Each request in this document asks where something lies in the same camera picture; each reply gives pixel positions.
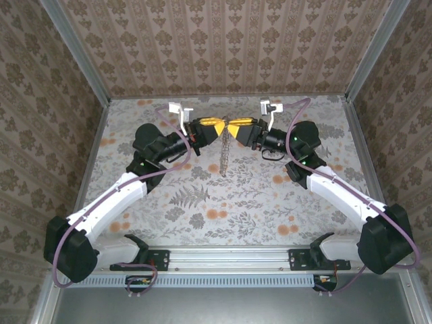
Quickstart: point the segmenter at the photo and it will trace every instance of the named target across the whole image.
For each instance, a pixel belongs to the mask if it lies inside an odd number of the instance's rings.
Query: white cable clip
[[[266,116],[270,113],[270,122],[267,126],[268,131],[271,130],[273,122],[275,121],[275,113],[281,113],[284,111],[284,105],[281,103],[271,103],[269,97],[263,97],[260,99],[261,115]]]
[[[194,109],[193,108],[183,109],[181,103],[168,103],[168,107],[170,113],[177,113],[179,115],[178,120],[180,123],[180,128],[182,129],[184,136],[187,136],[188,133],[184,127],[184,123],[189,122],[189,112]]]
[[[84,212],[84,214],[82,214],[82,221],[86,221],[87,220],[87,218],[88,218],[88,216],[85,216],[85,213],[86,213],[86,211],[87,211],[87,207],[86,208],[83,208],[83,210],[82,210],[83,212]]]

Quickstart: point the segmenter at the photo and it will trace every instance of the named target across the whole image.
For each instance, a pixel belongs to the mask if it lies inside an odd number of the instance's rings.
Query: patterned wallpaper
[[[355,100],[388,203],[410,216],[432,300],[432,1],[412,0]]]
[[[0,323],[29,319],[47,222],[71,213],[101,106],[38,1],[0,1]]]
[[[303,98],[272,100],[294,103]],[[260,118],[259,97],[114,100],[87,203],[125,172],[134,154],[132,142],[140,125],[153,123],[164,134],[172,132],[154,112],[168,101],[182,101],[184,107],[193,107],[191,119]],[[317,123],[323,143],[317,149],[320,157],[342,178],[366,192],[344,102],[344,98],[335,95],[314,96],[302,119]],[[297,110],[286,109],[277,116],[273,127],[287,129]],[[178,123],[176,115],[165,111],[165,116],[171,123]],[[239,144],[227,130],[212,145],[202,148],[201,153],[200,157],[193,153],[180,171],[167,174],[147,197],[119,215],[103,235],[114,238],[133,233],[151,246],[271,246],[310,244],[330,231],[357,233],[354,224],[329,202],[290,181],[284,170],[287,157],[278,162],[266,161],[260,152]]]
[[[61,0],[111,97],[342,93],[389,0]]]

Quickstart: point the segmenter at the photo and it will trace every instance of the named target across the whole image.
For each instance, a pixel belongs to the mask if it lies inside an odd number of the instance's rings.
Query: purple cable
[[[296,103],[292,103],[290,105],[286,105],[288,107],[293,107],[299,104],[304,103],[303,107],[300,108],[300,110],[298,111],[298,113],[294,116],[293,120],[290,123],[290,127],[288,127],[288,131],[286,133],[286,151],[288,153],[288,156],[291,158],[291,160],[297,164],[299,167],[302,167],[303,169],[312,172],[312,173],[316,173],[319,174],[320,176],[323,176],[324,178],[327,178],[329,180],[334,181],[335,183],[339,184],[342,188],[344,188],[345,190],[347,190],[349,193],[353,194],[356,198],[358,198],[362,203],[368,205],[370,208],[372,208],[372,210],[376,211],[378,214],[380,214],[387,222],[390,223],[391,226],[393,226],[394,228],[396,228],[396,230],[405,238],[405,240],[409,243],[409,245],[411,246],[411,249],[414,251],[415,254],[415,261],[413,264],[411,265],[395,265],[395,267],[401,268],[401,269],[411,269],[411,268],[415,268],[419,265],[421,256],[420,256],[420,251],[417,248],[416,244],[414,243],[414,241],[410,238],[410,236],[398,225],[396,224],[390,217],[388,217],[383,211],[381,211],[378,207],[376,207],[373,204],[369,204],[369,201],[365,198],[363,198],[361,195],[359,195],[357,192],[353,191],[350,187],[348,187],[345,183],[339,181],[338,179],[334,179],[333,177],[331,177],[330,175],[318,171],[316,169],[311,169],[303,164],[301,164],[298,160],[296,160],[296,158],[294,158],[294,156],[291,153],[290,150],[290,135],[292,130],[294,129],[295,123],[297,122],[297,119],[299,118],[300,114],[307,108],[309,107],[310,103],[311,103],[311,99],[310,98],[305,98],[303,100],[297,101]]]
[[[147,292],[149,292],[149,290],[155,285],[156,280],[157,280],[157,269],[156,267],[152,266],[152,265],[130,265],[129,263],[118,263],[117,265],[119,265],[120,267],[131,267],[131,268],[149,268],[151,270],[153,270],[155,272],[155,276],[153,277],[153,280],[151,281],[151,283],[147,286],[147,288],[145,288],[143,291],[141,291],[139,294],[143,295],[146,294]],[[128,293],[131,295],[135,294],[133,292],[130,291],[130,284],[135,281],[138,280],[139,278],[134,278],[134,279],[130,279],[128,281],[128,285],[126,286],[126,290],[128,291]]]
[[[63,247],[66,239],[68,238],[68,236],[71,234],[71,232],[74,230],[74,228],[76,226],[78,226],[79,223],[81,223],[82,221],[84,221],[87,218],[87,216],[89,216],[97,207],[99,207],[109,197],[111,197],[113,194],[115,194],[117,192],[117,190],[120,190],[120,189],[124,188],[125,186],[127,186],[128,184],[131,184],[132,182],[135,182],[135,181],[148,179],[148,178],[151,178],[151,177],[159,176],[161,174],[165,174],[165,173],[168,173],[168,172],[171,172],[171,171],[175,171],[175,170],[181,169],[185,164],[187,164],[187,162],[189,162],[189,160],[190,160],[190,154],[191,154],[191,148],[190,148],[189,142],[188,142],[187,138],[183,135],[183,133],[181,131],[179,131],[173,124],[171,124],[169,122],[169,120],[167,118],[163,117],[163,115],[161,113],[159,113],[161,110],[164,110],[164,109],[167,109],[167,107],[156,108],[155,112],[159,116],[159,118],[162,121],[164,121],[167,125],[170,125],[174,129],[174,132],[176,132],[177,135],[183,140],[184,144],[186,145],[186,149],[187,149],[186,158],[183,160],[183,162],[181,162],[179,165],[176,165],[175,167],[171,167],[171,168],[166,169],[166,170],[162,170],[162,171],[158,171],[158,172],[153,172],[153,173],[149,173],[149,174],[146,174],[146,175],[142,175],[142,176],[140,176],[138,178],[131,179],[131,180],[125,182],[124,184],[121,184],[120,186],[118,186],[118,188],[116,188],[116,189],[108,192],[106,195],[104,195],[98,202],[96,202],[91,208],[89,208],[83,214],[83,216],[81,216],[80,218],[78,218],[76,220],[76,222],[73,223],[67,229],[67,231],[64,233],[64,235],[61,237],[60,242],[57,245],[57,248],[55,250],[54,259],[53,259],[53,281],[54,281],[54,284],[57,287],[59,287],[59,288],[67,288],[67,287],[69,287],[70,285],[73,284],[72,281],[70,281],[68,283],[65,283],[65,284],[60,283],[60,281],[57,278],[57,265],[58,265],[58,262],[59,262],[59,256],[60,256],[61,248]],[[139,266],[139,267],[148,267],[148,265],[136,265],[136,266]]]
[[[348,282],[344,287],[342,287],[342,288],[339,288],[339,289],[336,289],[336,290],[334,290],[334,291],[332,291],[332,292],[329,292],[327,289],[325,289],[323,286],[320,286],[320,285],[318,285],[318,284],[315,284],[315,286],[316,287],[318,287],[319,289],[321,289],[321,290],[323,290],[324,292],[328,292],[329,293],[329,295],[330,294],[338,294],[338,293],[340,293],[340,292],[343,292],[344,290],[346,290],[346,289],[348,289],[357,279],[358,279],[358,277],[360,277],[361,275],[362,275],[362,273],[363,273],[363,271],[366,269],[366,266],[364,265],[363,267],[362,267],[362,269],[360,269],[360,271],[354,276],[354,278],[352,278],[351,280],[350,280],[350,282]]]

